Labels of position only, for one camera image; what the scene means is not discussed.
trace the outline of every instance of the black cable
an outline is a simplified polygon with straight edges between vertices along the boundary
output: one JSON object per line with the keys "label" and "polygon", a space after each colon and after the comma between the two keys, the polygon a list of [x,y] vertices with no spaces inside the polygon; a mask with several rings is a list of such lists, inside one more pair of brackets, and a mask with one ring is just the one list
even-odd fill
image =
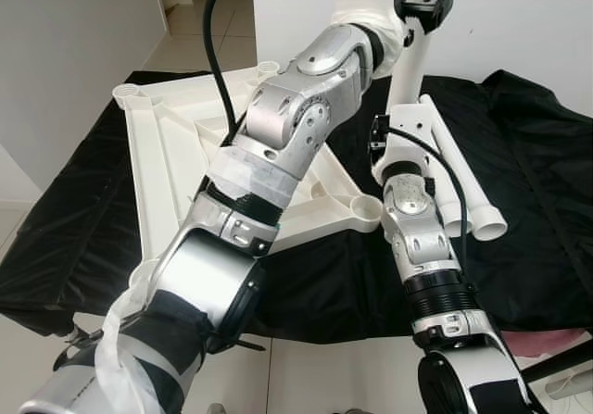
{"label": "black cable", "polygon": [[237,131],[238,124],[234,120],[233,103],[229,95],[226,83],[222,77],[221,66],[216,58],[216,51],[214,50],[214,43],[212,42],[212,13],[217,0],[207,0],[204,6],[204,16],[202,19],[202,32],[204,34],[204,47],[206,48],[206,56],[208,57],[208,63],[214,76],[214,81],[219,88],[221,93],[222,103],[224,104],[224,111],[226,112],[226,120],[229,127],[229,135],[231,137]]}
{"label": "black cable", "polygon": [[460,180],[458,180],[457,175],[455,174],[455,170],[448,164],[448,162],[443,158],[443,156],[434,150],[429,144],[425,143],[423,140],[418,139],[416,136],[404,132],[402,130],[394,129],[389,127],[387,129],[388,132],[396,134],[397,136],[401,136],[408,141],[411,141],[421,147],[423,150],[428,152],[436,159],[443,168],[447,171],[448,176],[451,178],[451,182],[453,182],[453,188],[455,189],[455,193],[460,199],[460,206],[461,206],[461,248],[460,248],[460,258],[459,262],[461,265],[461,269],[465,270],[465,266],[467,264],[467,203],[465,201],[465,193],[463,192],[463,187],[461,187]]}

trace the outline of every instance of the pink object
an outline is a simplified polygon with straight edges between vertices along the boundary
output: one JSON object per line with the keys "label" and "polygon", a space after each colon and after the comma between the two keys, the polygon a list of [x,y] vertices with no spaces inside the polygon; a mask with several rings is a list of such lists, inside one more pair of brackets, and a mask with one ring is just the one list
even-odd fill
{"label": "pink object", "polygon": [[504,337],[512,354],[517,357],[536,358],[544,353],[553,353],[576,341],[583,329],[561,329],[544,332],[507,332]]}

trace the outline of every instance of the silver robotic arm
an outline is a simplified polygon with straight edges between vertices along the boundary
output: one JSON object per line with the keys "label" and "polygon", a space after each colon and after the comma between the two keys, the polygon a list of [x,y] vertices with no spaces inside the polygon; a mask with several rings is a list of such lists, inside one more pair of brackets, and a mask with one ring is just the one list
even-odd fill
{"label": "silver robotic arm", "polygon": [[20,413],[179,413],[206,353],[242,344],[264,280],[257,258],[327,136],[359,109],[382,58],[370,28],[335,24],[262,83],[161,257],[145,309],[121,324],[129,387],[106,391],[98,339],[90,339]]}

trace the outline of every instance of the black tablecloth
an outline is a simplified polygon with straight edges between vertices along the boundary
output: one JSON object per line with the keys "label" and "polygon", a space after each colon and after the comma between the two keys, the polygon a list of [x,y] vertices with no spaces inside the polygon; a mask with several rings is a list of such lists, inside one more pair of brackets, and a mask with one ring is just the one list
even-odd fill
{"label": "black tablecloth", "polygon": [[[135,72],[152,83],[195,74]],[[328,143],[369,194],[367,138],[385,111],[377,81]],[[593,325],[593,126],[553,93],[504,71],[481,84],[426,77],[475,176],[510,224],[470,238],[467,274],[506,330]],[[75,311],[106,313],[140,261],[123,112],[111,102],[19,231],[0,266],[0,312],[41,334],[64,333]],[[268,279],[249,331],[314,343],[410,333],[381,229],[345,231],[261,260]]]}

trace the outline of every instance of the white plastic stand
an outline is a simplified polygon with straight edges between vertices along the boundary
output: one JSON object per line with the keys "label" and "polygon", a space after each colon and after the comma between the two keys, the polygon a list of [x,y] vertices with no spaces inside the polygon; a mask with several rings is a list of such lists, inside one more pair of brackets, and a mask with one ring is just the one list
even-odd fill
{"label": "white plastic stand", "polygon": [[[224,73],[237,116],[256,86],[277,70],[274,62],[264,62]],[[152,267],[179,230],[226,134],[224,110],[212,76],[123,84],[113,96],[126,113],[143,263]],[[382,208],[324,145],[280,219],[271,252],[346,229],[372,232]]]}

